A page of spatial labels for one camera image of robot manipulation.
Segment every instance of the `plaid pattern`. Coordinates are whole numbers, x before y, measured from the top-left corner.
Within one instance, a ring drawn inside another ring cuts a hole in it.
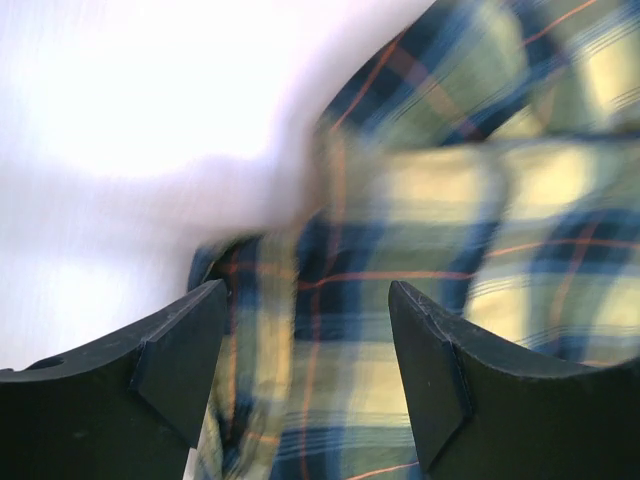
[[[537,351],[637,355],[638,52],[638,0],[440,0],[372,58],[318,126],[326,208],[196,256],[231,311],[197,478],[420,478],[394,279]]]

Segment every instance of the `clothing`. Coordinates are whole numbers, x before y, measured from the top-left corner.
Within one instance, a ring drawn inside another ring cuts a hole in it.
[[[638,0],[440,0],[358,71],[327,206],[194,260],[230,305],[197,478],[420,478],[392,280],[539,352],[640,353],[639,51]]]

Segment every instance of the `plaid cloth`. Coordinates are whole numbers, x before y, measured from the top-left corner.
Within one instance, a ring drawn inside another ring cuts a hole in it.
[[[230,320],[198,479],[420,478],[392,280],[530,349],[640,346],[640,1],[440,0],[318,125],[329,203],[197,253]]]

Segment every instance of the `fabric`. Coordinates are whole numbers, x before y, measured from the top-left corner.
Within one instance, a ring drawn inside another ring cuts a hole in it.
[[[640,1],[440,0],[318,125],[327,206],[203,249],[230,320],[199,479],[419,478],[387,293],[527,348],[639,353]]]

